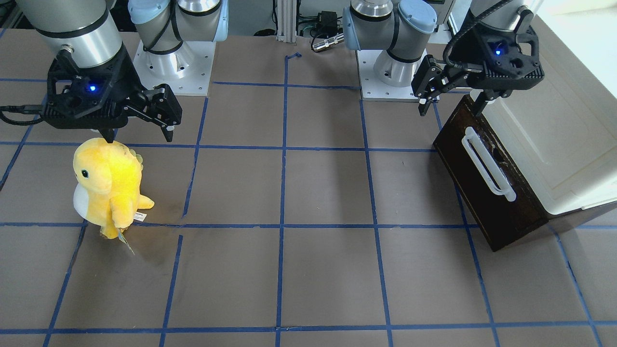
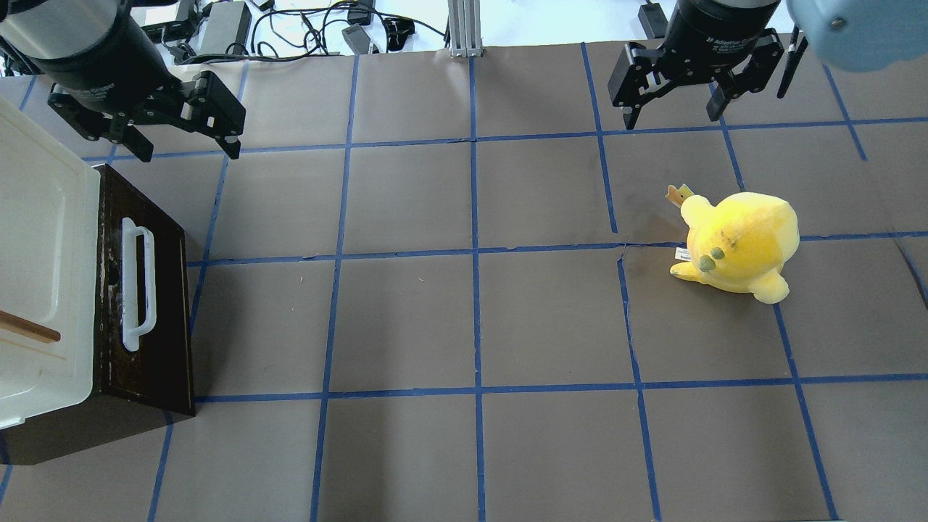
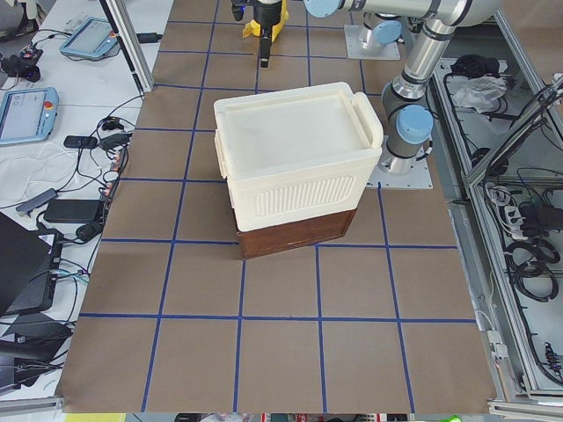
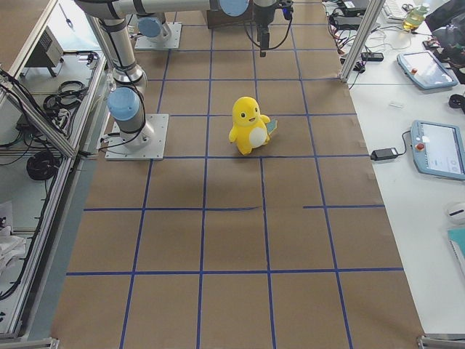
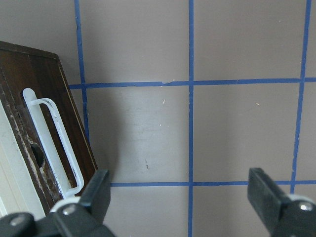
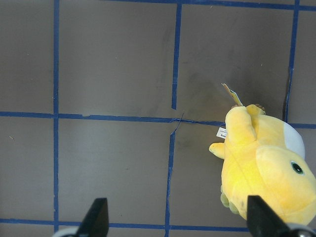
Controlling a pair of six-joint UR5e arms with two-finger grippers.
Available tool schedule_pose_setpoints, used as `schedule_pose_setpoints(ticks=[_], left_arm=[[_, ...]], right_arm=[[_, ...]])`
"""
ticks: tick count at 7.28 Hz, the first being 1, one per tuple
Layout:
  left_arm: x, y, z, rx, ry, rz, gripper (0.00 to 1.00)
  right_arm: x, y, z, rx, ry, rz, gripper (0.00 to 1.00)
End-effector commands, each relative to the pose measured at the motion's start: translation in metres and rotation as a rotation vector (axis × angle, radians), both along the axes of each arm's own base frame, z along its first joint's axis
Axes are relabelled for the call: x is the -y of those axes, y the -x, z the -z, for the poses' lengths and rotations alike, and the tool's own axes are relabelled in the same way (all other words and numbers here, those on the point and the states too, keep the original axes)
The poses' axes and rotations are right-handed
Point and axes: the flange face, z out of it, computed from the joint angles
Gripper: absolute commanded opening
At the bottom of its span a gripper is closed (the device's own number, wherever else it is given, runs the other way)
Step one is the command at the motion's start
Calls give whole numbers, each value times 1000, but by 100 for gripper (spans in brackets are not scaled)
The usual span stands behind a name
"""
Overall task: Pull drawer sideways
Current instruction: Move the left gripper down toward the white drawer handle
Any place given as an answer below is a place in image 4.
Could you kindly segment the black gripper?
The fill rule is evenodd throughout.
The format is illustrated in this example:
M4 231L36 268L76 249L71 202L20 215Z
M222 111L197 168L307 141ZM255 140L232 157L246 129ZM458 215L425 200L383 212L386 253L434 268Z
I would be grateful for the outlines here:
M270 44L270 32L268 26L273 21L273 4L254 3L253 21L258 31L259 56L266 57Z

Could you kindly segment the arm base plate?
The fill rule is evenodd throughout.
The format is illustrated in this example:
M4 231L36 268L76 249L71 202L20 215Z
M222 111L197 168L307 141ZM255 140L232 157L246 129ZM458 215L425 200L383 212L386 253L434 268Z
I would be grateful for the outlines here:
M120 133L113 122L112 132L118 135L109 139L105 159L108 161L162 160L164 156L169 115L167 113L147 114L146 124L141 133L134 135Z
M161 23L156 18L145 18L138 23L139 36L135 49L137 51L178 49L182 24Z

